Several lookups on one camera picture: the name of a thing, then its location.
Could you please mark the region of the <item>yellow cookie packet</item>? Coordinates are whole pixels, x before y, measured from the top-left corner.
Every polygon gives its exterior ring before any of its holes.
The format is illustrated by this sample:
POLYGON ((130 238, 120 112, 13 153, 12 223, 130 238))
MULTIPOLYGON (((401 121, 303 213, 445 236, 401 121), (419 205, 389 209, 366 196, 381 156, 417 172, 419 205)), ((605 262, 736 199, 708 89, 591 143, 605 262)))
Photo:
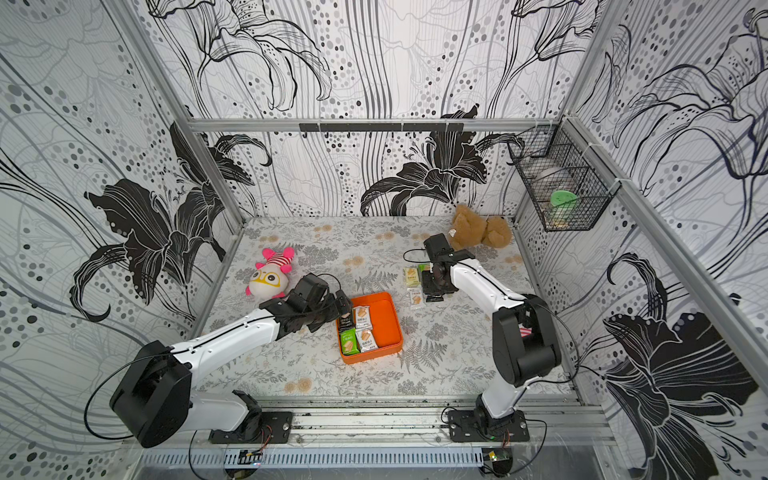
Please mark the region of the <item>yellow cookie packet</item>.
POLYGON ((420 285, 419 271, 415 267, 404 269, 405 284, 408 288, 416 288, 420 285))

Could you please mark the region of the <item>white cookie packet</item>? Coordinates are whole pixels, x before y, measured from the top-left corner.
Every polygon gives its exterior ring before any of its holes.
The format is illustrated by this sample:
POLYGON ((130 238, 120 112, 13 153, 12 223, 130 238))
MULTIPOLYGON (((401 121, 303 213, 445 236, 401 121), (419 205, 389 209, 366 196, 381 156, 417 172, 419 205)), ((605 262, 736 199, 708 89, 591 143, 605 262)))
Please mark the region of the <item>white cookie packet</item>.
POLYGON ((412 308, 421 308, 424 304, 423 293, 420 288, 408 289, 409 301, 412 308))

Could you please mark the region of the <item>orange storage box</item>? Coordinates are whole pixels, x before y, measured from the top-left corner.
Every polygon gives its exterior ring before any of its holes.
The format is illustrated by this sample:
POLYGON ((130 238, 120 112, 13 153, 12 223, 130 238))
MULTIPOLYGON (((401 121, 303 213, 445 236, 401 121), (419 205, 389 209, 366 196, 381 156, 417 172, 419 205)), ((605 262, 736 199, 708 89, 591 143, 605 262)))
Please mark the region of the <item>orange storage box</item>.
POLYGON ((341 352, 340 339, 339 352, 343 362, 347 365, 374 360, 377 358, 394 355, 402 350, 404 336, 398 319, 397 311, 392 296, 388 292, 379 292, 350 299, 355 306, 368 305, 372 313, 372 337, 378 348, 352 356, 344 356, 341 352))

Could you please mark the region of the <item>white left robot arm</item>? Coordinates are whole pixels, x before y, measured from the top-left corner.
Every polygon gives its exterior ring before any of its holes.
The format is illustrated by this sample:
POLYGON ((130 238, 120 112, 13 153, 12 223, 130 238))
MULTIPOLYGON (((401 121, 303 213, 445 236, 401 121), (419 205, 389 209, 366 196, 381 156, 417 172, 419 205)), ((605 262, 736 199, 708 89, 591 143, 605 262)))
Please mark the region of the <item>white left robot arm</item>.
POLYGON ((145 345, 109 406, 144 448, 185 431, 209 431, 214 444, 274 441, 277 429, 254 397, 241 390, 205 392, 199 384, 258 347, 352 315, 353 304, 342 290, 332 292, 321 277, 307 274, 287 295, 266 300, 208 334, 170 346, 160 341, 145 345))

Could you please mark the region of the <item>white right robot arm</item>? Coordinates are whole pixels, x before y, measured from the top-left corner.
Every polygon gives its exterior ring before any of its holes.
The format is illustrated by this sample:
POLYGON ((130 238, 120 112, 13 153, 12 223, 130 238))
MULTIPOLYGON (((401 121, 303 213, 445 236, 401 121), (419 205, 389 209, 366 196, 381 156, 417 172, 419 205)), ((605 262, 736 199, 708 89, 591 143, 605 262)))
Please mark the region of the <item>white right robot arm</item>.
POLYGON ((442 297, 462 292, 491 319, 496 374, 479 396, 475 415, 490 427, 511 418, 525 392, 562 361, 559 336, 545 301, 506 287, 466 249, 455 250, 443 234, 424 241, 431 269, 427 286, 442 297))

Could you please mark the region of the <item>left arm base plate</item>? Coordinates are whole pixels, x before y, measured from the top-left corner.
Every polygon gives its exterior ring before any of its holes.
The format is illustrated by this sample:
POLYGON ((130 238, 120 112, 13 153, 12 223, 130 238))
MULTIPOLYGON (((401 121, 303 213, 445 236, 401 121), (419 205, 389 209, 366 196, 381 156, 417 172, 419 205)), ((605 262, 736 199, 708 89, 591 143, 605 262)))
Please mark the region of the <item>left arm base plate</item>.
POLYGON ((212 444, 286 444, 293 423, 288 411, 261 411, 248 414, 244 422, 233 431, 213 430, 212 444))

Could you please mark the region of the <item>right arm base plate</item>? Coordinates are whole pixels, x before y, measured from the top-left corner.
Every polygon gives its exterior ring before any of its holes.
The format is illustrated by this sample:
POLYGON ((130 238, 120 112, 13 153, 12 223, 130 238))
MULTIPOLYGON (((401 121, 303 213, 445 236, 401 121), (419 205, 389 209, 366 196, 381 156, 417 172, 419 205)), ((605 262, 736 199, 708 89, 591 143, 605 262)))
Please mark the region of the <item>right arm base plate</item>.
POLYGON ((530 440, 527 420, 522 411, 503 418, 486 418, 479 411, 447 407, 441 414, 443 424, 454 443, 522 443, 530 440))

